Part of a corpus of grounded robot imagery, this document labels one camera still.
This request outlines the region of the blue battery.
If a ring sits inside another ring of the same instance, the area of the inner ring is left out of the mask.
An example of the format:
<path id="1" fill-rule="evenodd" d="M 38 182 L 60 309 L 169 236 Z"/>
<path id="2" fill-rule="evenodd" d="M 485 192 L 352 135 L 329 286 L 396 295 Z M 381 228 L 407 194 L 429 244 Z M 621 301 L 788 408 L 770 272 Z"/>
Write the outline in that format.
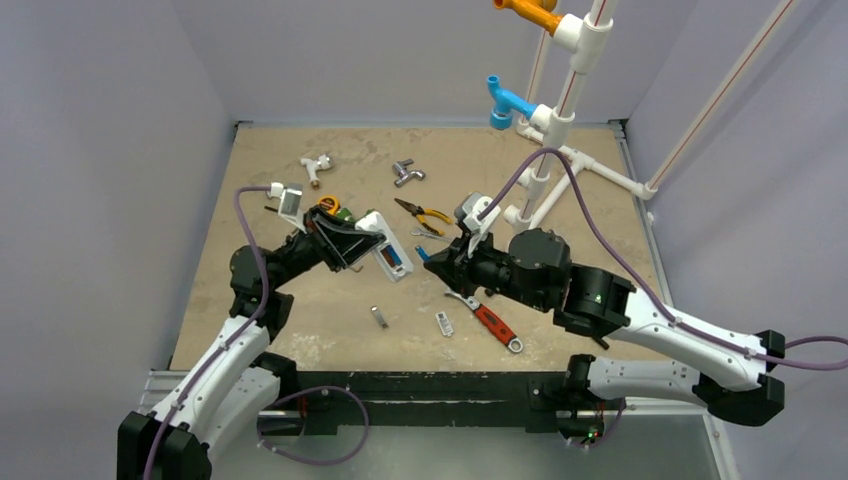
<path id="1" fill-rule="evenodd" d="M 404 265 L 402 257 L 397 253 L 396 249 L 392 245 L 388 245 L 385 252 L 388 255 L 388 262 L 392 268 L 398 268 Z"/>
<path id="2" fill-rule="evenodd" d="M 418 254 L 418 256 L 421 258 L 422 261 L 426 262 L 429 259 L 429 255 L 427 254 L 427 252 L 425 251 L 425 249 L 422 246 L 416 245 L 414 247 L 414 250 Z"/>

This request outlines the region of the white remote control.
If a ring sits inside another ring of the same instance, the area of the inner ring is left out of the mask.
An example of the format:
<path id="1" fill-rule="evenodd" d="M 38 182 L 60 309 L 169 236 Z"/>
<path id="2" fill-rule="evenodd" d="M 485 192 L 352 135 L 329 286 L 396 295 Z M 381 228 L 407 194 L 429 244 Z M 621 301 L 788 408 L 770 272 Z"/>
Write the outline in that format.
<path id="1" fill-rule="evenodd" d="M 369 212 L 355 222 L 355 227 L 384 237 L 373 249 L 372 255 L 391 282 L 397 283 L 413 273 L 412 260 L 379 212 Z"/>

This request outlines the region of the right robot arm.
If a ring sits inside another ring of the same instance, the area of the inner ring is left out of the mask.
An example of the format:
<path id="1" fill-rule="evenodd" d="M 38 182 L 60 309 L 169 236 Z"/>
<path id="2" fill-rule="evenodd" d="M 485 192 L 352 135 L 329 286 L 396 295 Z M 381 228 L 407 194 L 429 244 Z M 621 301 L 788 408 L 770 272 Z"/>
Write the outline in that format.
<path id="1" fill-rule="evenodd" d="M 760 427 L 783 411 L 785 385 L 771 377 L 785 338 L 766 330 L 738 333 L 654 301 L 649 292 L 607 270 L 577 264 L 566 241 L 532 229 L 506 251 L 491 239 L 475 250 L 464 234 L 427 257 L 424 268 L 464 298 L 480 288 L 553 316 L 566 332 L 634 344 L 662 360 L 622 361 L 574 355 L 561 381 L 576 407 L 622 397 L 668 399 L 701 406 L 741 426 Z"/>

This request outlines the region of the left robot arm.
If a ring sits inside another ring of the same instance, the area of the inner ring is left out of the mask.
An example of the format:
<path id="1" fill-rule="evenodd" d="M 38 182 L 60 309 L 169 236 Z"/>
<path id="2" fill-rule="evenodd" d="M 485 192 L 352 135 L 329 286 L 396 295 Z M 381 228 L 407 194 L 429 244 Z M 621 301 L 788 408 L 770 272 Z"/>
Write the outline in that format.
<path id="1" fill-rule="evenodd" d="M 302 213 L 275 250 L 247 243 L 230 259 L 234 299 L 215 341 L 148 412 L 131 412 L 117 433 L 119 479 L 208 479 L 220 453 L 261 411 L 302 412 L 305 388 L 293 360 L 268 351 L 294 298 L 279 287 L 324 264 L 339 272 L 390 245 L 394 234 L 372 211 L 354 222 L 320 207 Z"/>

